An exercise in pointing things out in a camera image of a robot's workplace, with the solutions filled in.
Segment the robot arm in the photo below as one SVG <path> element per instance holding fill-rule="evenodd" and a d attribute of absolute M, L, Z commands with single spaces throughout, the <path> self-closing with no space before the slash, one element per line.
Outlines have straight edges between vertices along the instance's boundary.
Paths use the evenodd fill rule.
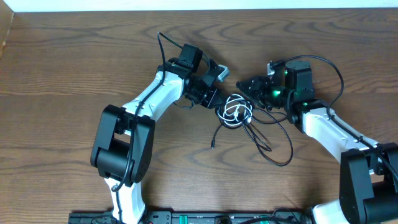
<path fill-rule="evenodd" d="M 193 76 L 202 54 L 198 47 L 185 44 L 179 58 L 158 67 L 154 81 L 137 98 L 120 108 L 109 105 L 104 109 L 91 165 L 98 168 L 111 190 L 114 222 L 136 224 L 145 211 L 141 180 L 150 164 L 155 124 L 164 111 L 182 95 L 209 109 L 224 103 L 224 96 L 213 83 L 222 82 L 229 74 L 228 68 L 209 59 L 206 61 L 208 71 L 201 77 Z M 163 83 L 157 87 L 164 74 Z M 116 139 L 115 133 L 131 136 L 130 142 Z"/>
<path fill-rule="evenodd" d="M 312 223 L 379 223 L 398 218 L 398 182 L 391 171 L 398 169 L 398 145 L 379 144 L 357 132 L 332 109 L 328 114 L 327 105 L 315 99 L 308 62 L 268 65 L 268 70 L 268 76 L 237 82 L 236 86 L 261 108 L 285 109 L 290 123 L 317 140 L 340 163 L 339 199 L 314 207 Z M 383 175 L 384 181 L 372 184 L 370 174 Z"/>

